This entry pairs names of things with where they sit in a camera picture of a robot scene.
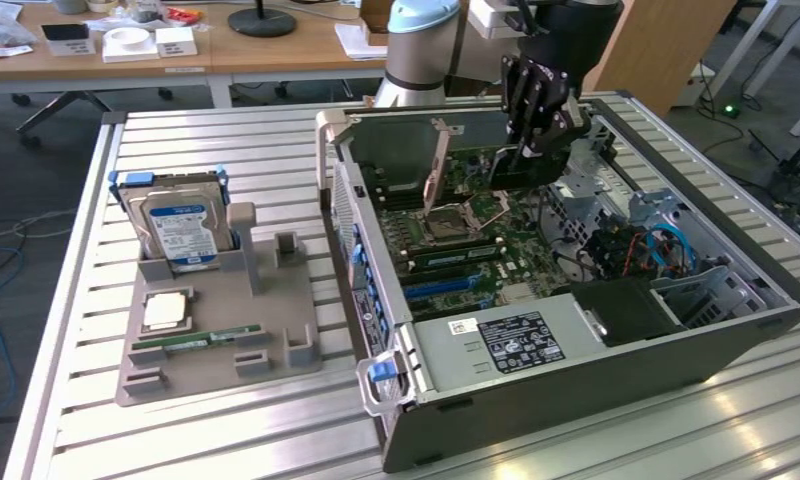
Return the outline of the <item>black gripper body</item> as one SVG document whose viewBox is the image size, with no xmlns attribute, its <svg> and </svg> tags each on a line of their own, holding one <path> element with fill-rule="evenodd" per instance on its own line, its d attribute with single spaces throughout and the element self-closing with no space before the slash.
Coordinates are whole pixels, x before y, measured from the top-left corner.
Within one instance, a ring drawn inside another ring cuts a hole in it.
<svg viewBox="0 0 800 480">
<path fill-rule="evenodd" d="M 599 64 L 624 3 L 622 1 L 518 1 L 520 55 L 566 75 L 578 94 Z"/>
</svg>

